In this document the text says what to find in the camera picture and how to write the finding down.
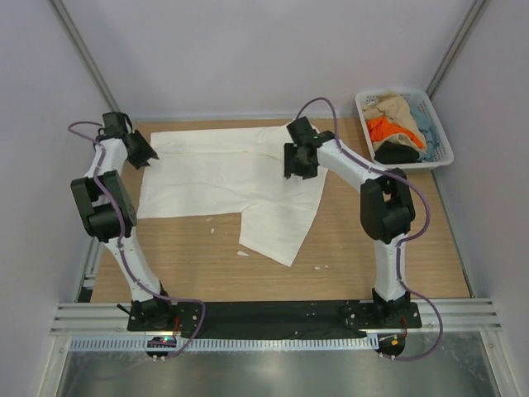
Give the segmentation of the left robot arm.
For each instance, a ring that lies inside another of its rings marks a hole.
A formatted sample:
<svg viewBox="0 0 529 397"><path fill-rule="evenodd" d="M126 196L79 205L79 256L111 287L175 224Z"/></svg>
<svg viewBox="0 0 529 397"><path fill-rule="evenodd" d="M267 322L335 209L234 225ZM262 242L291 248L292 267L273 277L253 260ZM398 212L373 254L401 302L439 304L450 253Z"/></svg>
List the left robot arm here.
<svg viewBox="0 0 529 397"><path fill-rule="evenodd" d="M150 143L133 127L123 112L107 112L102 123L89 122L98 129L95 137L75 130L69 132L90 141L94 159L86 174L70 183L70 189L86 233L112 253L131 291L129 331L166 331L176 314L159 278L149 267L136 235L136 210L122 181L125 163L135 169L157 160Z"/></svg>

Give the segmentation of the white t shirt red print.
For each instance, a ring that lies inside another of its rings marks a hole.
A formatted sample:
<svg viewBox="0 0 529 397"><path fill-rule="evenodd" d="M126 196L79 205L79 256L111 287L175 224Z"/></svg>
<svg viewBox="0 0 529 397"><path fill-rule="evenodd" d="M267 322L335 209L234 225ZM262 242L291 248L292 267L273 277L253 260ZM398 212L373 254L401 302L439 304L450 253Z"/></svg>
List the white t shirt red print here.
<svg viewBox="0 0 529 397"><path fill-rule="evenodd" d="M158 155L145 169L139 219L238 213L239 243L291 266L322 199L317 177L284 178L287 128L254 127L155 132Z"/></svg>

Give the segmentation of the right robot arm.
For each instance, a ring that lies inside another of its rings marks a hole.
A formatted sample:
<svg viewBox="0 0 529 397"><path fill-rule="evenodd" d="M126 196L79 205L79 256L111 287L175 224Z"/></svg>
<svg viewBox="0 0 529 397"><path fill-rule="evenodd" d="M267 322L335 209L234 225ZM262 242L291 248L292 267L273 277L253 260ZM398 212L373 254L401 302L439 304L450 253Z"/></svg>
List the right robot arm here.
<svg viewBox="0 0 529 397"><path fill-rule="evenodd" d="M416 217L406 175L362 158L332 132L316 132L306 117L290 122L287 131L292 141L284 145L285 178L296 175L311 179L325 168L359 193L360 224L374 241L374 314L386 327L401 326L411 304L411 293L406 288L404 239Z"/></svg>

